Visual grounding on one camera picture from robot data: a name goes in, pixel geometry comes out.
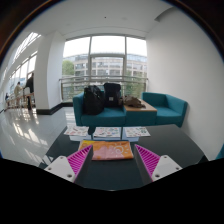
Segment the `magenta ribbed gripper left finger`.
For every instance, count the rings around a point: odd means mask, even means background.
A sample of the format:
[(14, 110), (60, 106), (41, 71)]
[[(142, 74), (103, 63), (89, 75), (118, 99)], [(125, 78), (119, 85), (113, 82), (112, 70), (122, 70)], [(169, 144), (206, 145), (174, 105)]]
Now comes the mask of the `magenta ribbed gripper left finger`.
[(59, 156), (45, 168), (45, 171), (72, 183), (79, 183), (82, 179), (82, 175), (87, 171), (92, 156), (93, 146), (89, 145), (68, 157)]

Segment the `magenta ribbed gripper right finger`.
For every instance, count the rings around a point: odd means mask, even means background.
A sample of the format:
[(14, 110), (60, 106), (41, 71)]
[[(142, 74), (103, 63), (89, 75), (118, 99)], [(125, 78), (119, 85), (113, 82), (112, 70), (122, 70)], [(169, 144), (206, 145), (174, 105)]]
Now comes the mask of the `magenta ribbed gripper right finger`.
[(168, 155), (159, 156), (140, 145), (135, 145), (134, 155), (144, 182), (154, 182), (182, 169)]

